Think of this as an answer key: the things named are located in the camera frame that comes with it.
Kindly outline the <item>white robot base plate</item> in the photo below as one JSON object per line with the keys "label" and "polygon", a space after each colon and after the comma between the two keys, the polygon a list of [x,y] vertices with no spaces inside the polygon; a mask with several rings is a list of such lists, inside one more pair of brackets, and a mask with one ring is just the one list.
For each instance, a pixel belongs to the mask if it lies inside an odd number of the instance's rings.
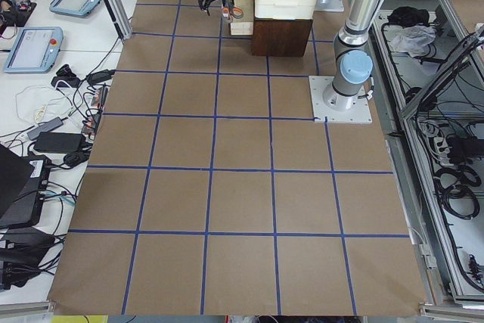
{"label": "white robot base plate", "polygon": [[342,96],[333,88],[332,76],[310,76],[309,91],[316,123],[371,124],[367,92],[363,85],[357,95]]}

